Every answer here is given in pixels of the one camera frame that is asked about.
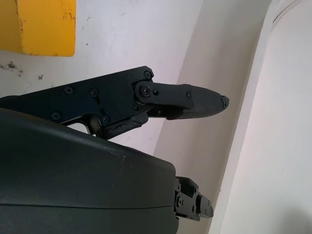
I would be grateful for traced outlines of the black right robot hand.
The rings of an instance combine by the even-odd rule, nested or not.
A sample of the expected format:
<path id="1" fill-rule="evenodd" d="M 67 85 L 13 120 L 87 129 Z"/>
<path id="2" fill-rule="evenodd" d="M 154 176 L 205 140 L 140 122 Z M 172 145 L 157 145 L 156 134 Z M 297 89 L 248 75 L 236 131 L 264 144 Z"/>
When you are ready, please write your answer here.
<path id="1" fill-rule="evenodd" d="M 198 185 L 173 164 L 112 138 L 149 118 L 203 118 L 229 99 L 153 82 L 142 66 L 0 100 L 3 234 L 175 234 L 211 218 Z"/>

